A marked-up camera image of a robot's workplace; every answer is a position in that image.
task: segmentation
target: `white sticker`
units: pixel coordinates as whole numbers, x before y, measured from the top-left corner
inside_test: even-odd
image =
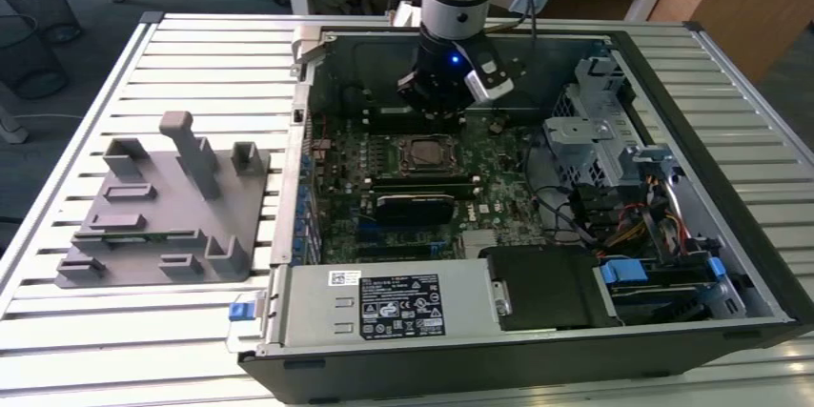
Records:
[[[362,271],[331,271],[329,272],[329,286],[357,286]]]

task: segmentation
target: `wastebasket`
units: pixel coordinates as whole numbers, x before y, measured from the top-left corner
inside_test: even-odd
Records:
[[[68,75],[38,35],[38,20],[0,15],[0,81],[18,97],[36,99],[59,91]]]
[[[50,43],[67,43],[82,34],[68,0],[7,0],[14,11],[38,20],[40,34]]]

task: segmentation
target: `floor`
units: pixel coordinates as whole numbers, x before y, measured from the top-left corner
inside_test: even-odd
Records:
[[[0,85],[0,101],[15,115],[31,113],[84,114],[144,11],[291,14],[273,0],[68,0],[84,35],[55,48],[71,79],[58,94],[39,100],[18,99]],[[0,14],[14,13],[0,1]],[[51,169],[71,140],[78,119],[20,119],[30,140],[10,146],[0,139],[0,217],[22,218],[38,198]],[[16,226],[0,223],[0,254],[10,245]]]
[[[20,101],[0,87],[0,100],[18,115],[62,113],[82,115],[91,106],[108,71],[123,50],[143,11],[207,13],[277,13],[290,10],[273,0],[68,0],[86,33],[74,43],[56,49],[68,71],[70,86],[56,95],[36,101]],[[8,14],[6,4],[0,14]],[[784,58],[760,90],[810,147],[814,147],[814,30],[808,30]],[[70,142],[79,120],[63,117],[20,120],[30,131],[30,141],[10,146],[0,142],[0,217],[22,218],[38,197],[42,185]],[[0,223],[0,253],[8,246],[16,226]]]

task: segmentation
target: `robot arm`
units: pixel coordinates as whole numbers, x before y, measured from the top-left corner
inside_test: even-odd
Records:
[[[453,117],[514,89],[522,66],[518,59],[503,62],[483,30],[490,1],[421,0],[417,63],[398,92],[429,119]],[[526,11],[527,1],[513,0],[511,7]]]

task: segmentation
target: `warning label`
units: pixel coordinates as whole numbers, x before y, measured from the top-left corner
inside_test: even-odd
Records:
[[[361,335],[366,340],[447,333],[437,275],[362,278],[359,298]]]

